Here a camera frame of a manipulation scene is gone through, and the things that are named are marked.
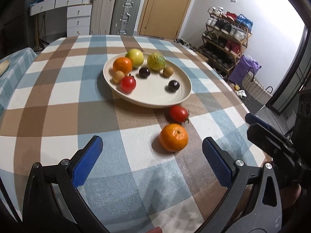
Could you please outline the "right human hand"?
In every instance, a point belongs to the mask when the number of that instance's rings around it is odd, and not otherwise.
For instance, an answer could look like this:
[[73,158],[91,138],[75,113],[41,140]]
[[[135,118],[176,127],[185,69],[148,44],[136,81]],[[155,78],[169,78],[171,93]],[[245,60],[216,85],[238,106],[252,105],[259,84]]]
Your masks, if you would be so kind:
[[301,186],[293,184],[280,190],[282,212],[293,214],[300,206]]

